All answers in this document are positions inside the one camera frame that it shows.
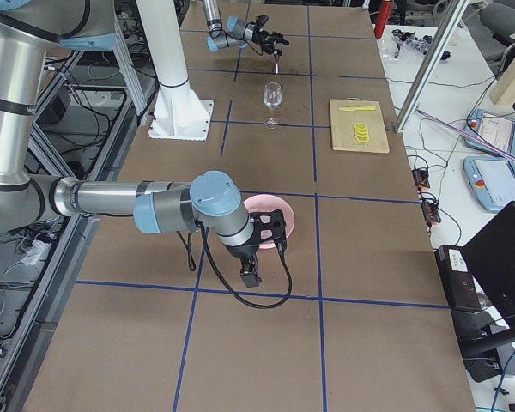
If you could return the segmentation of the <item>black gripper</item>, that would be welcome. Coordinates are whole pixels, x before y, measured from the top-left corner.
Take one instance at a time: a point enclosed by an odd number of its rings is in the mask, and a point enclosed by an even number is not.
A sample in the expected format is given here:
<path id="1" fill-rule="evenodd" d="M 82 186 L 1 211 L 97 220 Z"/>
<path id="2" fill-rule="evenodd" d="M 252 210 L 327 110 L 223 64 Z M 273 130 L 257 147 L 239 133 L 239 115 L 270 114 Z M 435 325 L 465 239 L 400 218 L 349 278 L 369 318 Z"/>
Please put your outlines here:
<path id="1" fill-rule="evenodd" d="M 279 45 L 289 45 L 289 41 L 284 39 L 281 33 L 275 31 L 268 33 L 259 27 L 254 27 L 252 41 L 259 46 L 278 47 Z"/>
<path id="2" fill-rule="evenodd" d="M 256 288 L 261 283 L 258 272 L 257 251 L 261 243 L 261 235 L 254 231 L 242 245 L 228 246 L 228 252 L 241 262 L 240 277 L 247 288 Z"/>

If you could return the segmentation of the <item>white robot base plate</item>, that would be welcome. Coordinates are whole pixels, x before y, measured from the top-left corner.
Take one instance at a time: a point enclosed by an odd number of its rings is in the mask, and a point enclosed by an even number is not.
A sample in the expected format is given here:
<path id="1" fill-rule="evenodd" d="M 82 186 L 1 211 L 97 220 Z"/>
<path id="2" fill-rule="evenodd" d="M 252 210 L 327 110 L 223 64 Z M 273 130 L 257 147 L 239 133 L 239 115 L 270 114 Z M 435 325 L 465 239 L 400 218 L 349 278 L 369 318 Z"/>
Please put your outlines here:
<path id="1" fill-rule="evenodd" d="M 190 87 L 179 90 L 160 87 L 149 137 L 205 141 L 213 110 L 214 101 L 199 99 Z"/>

